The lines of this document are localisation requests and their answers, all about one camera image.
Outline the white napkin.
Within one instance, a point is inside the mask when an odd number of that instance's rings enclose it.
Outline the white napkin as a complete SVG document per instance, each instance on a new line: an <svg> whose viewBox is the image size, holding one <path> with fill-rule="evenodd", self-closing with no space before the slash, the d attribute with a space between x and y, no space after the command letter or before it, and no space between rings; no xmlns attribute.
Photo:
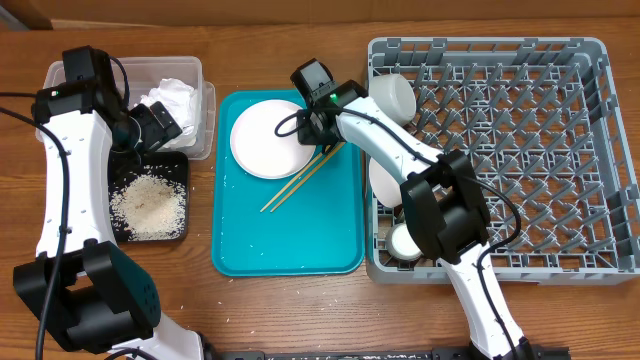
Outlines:
<svg viewBox="0 0 640 360"><path fill-rule="evenodd" d="M140 97L140 104L151 107L156 102L169 111L182 133L164 145L165 149L192 146L196 141L196 89L174 78L162 79L159 85Z"/></svg>

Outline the large white pink plate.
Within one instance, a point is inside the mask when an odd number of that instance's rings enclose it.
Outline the large white pink plate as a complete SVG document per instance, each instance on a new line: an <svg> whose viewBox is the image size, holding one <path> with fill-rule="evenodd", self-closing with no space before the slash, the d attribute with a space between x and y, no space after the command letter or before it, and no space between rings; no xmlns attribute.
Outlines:
<svg viewBox="0 0 640 360"><path fill-rule="evenodd" d="M263 179L281 179L300 171L316 147L301 145L297 135L275 135L276 126L301 107L286 100L265 100L251 105L236 119L230 135L232 155L247 173Z"/></svg>

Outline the white paper cup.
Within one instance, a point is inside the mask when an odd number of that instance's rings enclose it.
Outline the white paper cup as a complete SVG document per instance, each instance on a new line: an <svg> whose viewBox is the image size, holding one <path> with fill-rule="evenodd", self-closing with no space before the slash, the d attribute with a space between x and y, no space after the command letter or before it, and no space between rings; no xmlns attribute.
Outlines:
<svg viewBox="0 0 640 360"><path fill-rule="evenodd" d="M405 223L394 225L388 231L385 242L387 251L397 260L415 261L423 255L412 239Z"/></svg>

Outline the small white pink plate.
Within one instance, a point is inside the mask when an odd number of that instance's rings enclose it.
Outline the small white pink plate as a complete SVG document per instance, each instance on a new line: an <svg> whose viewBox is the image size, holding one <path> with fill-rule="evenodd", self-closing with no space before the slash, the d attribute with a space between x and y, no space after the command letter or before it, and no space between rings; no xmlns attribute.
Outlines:
<svg viewBox="0 0 640 360"><path fill-rule="evenodd" d="M369 182L377 200L385 207L402 204L400 186L396 180L374 159L369 159Z"/></svg>

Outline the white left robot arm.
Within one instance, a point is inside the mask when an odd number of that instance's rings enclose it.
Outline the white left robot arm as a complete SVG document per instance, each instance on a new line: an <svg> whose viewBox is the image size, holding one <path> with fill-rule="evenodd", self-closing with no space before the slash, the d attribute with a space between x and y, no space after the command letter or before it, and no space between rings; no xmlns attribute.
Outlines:
<svg viewBox="0 0 640 360"><path fill-rule="evenodd" d="M84 46L63 53L65 79L33 96L27 123L46 153L46 204L32 262L13 286L39 322L39 339L108 359L213 359L206 337L166 315L152 277L117 245L109 158L139 158L176 138L160 103L131 106L120 62Z"/></svg>

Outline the wooden chopstick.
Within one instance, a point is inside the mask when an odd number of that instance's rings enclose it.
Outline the wooden chopstick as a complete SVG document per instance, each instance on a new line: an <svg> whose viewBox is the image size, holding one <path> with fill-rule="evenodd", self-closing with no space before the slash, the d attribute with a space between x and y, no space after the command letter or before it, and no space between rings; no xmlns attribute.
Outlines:
<svg viewBox="0 0 640 360"><path fill-rule="evenodd" d="M266 210L270 213L275 212L285 201L287 201L295 192L297 192L312 176L314 176L332 157L334 157L343 147L345 142L339 142L329 152L323 154L323 157L311 166L291 187L289 187L277 200L274 201Z"/></svg>
<svg viewBox="0 0 640 360"><path fill-rule="evenodd" d="M289 187L291 187L307 170L311 168L318 160L323 157L322 153L316 155L307 165L305 165L298 173L296 173L260 210L264 212L270 205L274 203Z"/></svg>

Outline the grey bowl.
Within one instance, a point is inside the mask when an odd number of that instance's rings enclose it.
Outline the grey bowl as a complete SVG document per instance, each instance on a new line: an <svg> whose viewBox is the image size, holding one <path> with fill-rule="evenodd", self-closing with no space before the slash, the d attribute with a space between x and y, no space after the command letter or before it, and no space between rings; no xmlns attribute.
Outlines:
<svg viewBox="0 0 640 360"><path fill-rule="evenodd" d="M387 74L373 77L369 81L368 92L378 107L400 126L414 119L417 109L414 90L404 76Z"/></svg>

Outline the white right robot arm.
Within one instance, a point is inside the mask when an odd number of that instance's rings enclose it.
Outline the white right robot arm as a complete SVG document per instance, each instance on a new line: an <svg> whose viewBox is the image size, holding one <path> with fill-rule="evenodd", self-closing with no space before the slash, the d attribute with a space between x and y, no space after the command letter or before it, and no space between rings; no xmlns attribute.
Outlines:
<svg viewBox="0 0 640 360"><path fill-rule="evenodd" d="M292 114L292 134L304 145L335 149L351 143L398 184L405 225L422 255L445 269L463 307L474 359L533 359L536 353L513 319L489 258L491 192L518 211L508 196L477 179L461 150L445 153L410 135L417 113L412 85L399 74L338 84L317 59L298 67L291 82L305 101Z"/></svg>

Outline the pile of rice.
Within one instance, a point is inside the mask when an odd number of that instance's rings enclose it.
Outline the pile of rice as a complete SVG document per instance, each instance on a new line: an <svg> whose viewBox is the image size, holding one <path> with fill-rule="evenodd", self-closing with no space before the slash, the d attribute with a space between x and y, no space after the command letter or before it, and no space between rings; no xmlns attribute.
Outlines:
<svg viewBox="0 0 640 360"><path fill-rule="evenodd" d="M138 175L112 193L110 210L119 242L177 240L186 229L187 192L181 183Z"/></svg>

